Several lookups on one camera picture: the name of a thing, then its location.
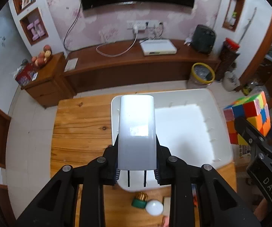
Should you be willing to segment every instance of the white router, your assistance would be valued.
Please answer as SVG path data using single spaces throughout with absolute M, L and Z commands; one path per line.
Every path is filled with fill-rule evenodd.
M 140 40 L 144 55 L 176 54 L 177 49 L 169 39 Z

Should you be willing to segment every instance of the paper card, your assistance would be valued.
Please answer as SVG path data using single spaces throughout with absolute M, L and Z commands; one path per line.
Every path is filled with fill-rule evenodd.
M 77 64 L 77 61 L 78 61 L 78 58 L 68 60 L 67 65 L 65 66 L 64 72 L 74 70 Z
M 37 78 L 38 72 L 34 73 L 32 81 L 34 81 Z

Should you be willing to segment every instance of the white rectangular block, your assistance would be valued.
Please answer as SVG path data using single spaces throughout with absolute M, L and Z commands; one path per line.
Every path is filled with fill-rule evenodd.
M 156 168 L 154 98 L 149 95 L 122 96 L 119 114 L 118 169 L 142 171 Z

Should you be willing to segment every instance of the drawer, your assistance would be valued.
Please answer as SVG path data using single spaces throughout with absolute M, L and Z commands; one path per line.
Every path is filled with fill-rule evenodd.
M 59 92 L 54 92 L 48 95 L 43 95 L 35 98 L 35 100 L 43 107 L 57 106 L 60 100 L 65 99 Z
M 52 82 L 45 82 L 32 88 L 26 89 L 26 91 L 30 94 L 30 96 L 36 99 L 36 97 L 48 95 L 59 90 Z

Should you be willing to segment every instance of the power cord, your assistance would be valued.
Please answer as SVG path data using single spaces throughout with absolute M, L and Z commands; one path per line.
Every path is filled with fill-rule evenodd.
M 79 13 L 80 13 L 80 9 L 81 9 L 81 2 L 80 2 L 80 6 L 79 6 L 79 10 L 78 10 L 78 14 L 76 16 L 76 19 L 74 20 L 74 22 L 72 23 L 72 25 L 70 26 L 69 30 L 67 31 L 67 34 L 65 35 L 64 37 L 64 40 L 63 40 L 63 46 L 65 48 L 65 50 L 69 51 L 69 52 L 72 52 L 72 50 L 69 50 L 66 46 L 65 46 L 65 40 L 70 32 L 70 30 L 72 29 L 72 27 L 75 25 L 76 21 L 78 20 L 78 16 L 79 16 Z
M 135 44 L 135 42 L 136 42 L 136 40 L 137 40 L 137 36 L 138 36 L 138 27 L 137 27 L 136 25 L 133 26 L 133 32 L 134 32 L 134 34 L 136 35 L 136 36 L 135 36 L 134 42 L 132 43 L 132 45 L 131 45 L 127 50 L 123 51 L 122 53 L 110 55 L 110 54 L 102 53 L 102 52 L 99 51 L 99 49 L 98 49 L 98 48 L 101 47 L 101 46 L 104 46 L 104 45 L 107 45 L 107 44 L 112 44 L 112 43 L 115 43 L 115 42 L 109 42 L 109 43 L 104 43 L 104 44 L 98 45 L 98 46 L 96 47 L 97 53 L 99 53 L 99 54 L 101 54 L 101 55 L 103 55 L 103 56 L 106 56 L 106 57 L 117 57 L 117 56 L 123 55 L 124 53 L 126 53 L 127 51 L 129 51 L 131 47 L 133 47 L 133 45 Z

